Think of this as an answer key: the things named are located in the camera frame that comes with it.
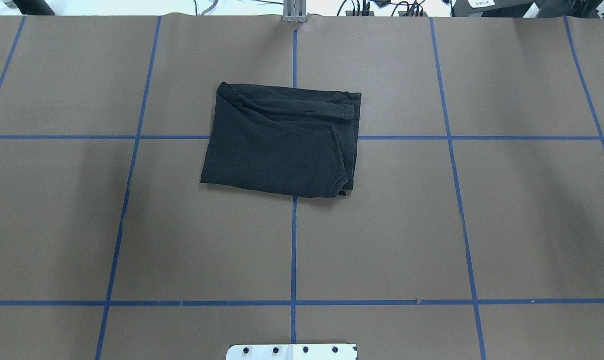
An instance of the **black cloth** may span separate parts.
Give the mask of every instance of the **black cloth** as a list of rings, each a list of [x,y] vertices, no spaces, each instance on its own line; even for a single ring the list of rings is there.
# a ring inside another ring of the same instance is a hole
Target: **black cloth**
[[[353,188],[360,103],[361,93],[222,82],[200,182],[335,198]]]

